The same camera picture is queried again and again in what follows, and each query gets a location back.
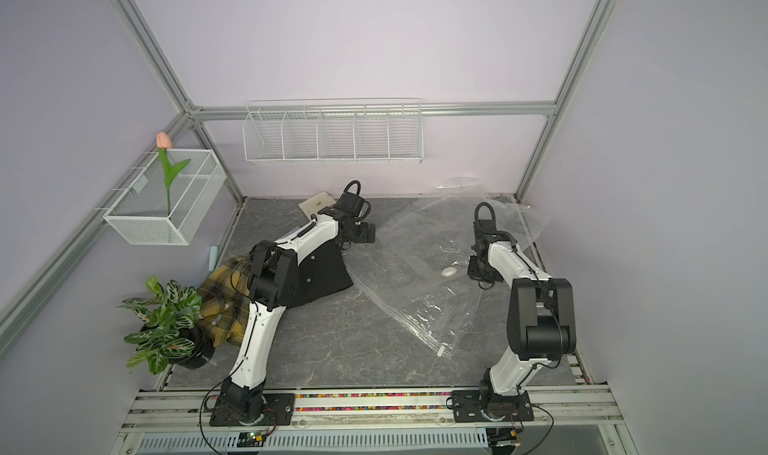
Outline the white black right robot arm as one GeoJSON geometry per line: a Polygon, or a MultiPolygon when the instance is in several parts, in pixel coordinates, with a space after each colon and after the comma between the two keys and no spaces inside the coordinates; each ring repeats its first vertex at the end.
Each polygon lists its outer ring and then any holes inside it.
{"type": "Polygon", "coordinates": [[[459,423],[530,422],[534,413],[527,384],[539,371],[557,368],[576,348],[573,287],[536,267],[516,238],[497,227],[494,210],[482,217],[482,208],[490,204],[475,209],[468,276],[482,289],[509,288],[507,347],[476,390],[453,391],[447,405],[459,423]]]}

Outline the clear plastic vacuum bag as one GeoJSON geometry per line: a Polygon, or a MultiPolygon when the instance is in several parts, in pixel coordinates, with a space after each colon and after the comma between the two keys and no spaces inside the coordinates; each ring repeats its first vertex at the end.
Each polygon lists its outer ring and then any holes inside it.
{"type": "Polygon", "coordinates": [[[474,321],[481,298],[467,275],[474,210],[488,202],[500,229],[521,248],[539,237],[550,216],[541,209],[494,196],[471,177],[452,177],[376,226],[376,240],[345,256],[354,283],[378,307],[442,358],[451,358],[474,321]],[[454,266],[458,272],[442,277],[454,266]]]}

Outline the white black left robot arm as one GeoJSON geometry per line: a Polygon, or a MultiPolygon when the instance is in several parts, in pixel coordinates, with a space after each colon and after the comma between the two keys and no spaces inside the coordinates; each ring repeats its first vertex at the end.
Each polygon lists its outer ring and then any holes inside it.
{"type": "Polygon", "coordinates": [[[249,314],[237,360],[220,385],[212,426],[253,426],[280,414],[264,395],[266,367],[284,312],[353,285],[343,251],[373,243],[375,226],[365,220],[371,204],[346,188],[338,200],[303,226],[275,241],[262,240],[249,255],[249,314]]]}

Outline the black shirt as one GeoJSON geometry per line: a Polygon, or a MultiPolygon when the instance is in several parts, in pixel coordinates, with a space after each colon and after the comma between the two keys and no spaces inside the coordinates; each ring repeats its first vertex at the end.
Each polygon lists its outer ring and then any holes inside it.
{"type": "Polygon", "coordinates": [[[333,240],[323,243],[299,264],[298,277],[299,287],[286,303],[288,309],[309,304],[353,285],[342,250],[333,240]]]}

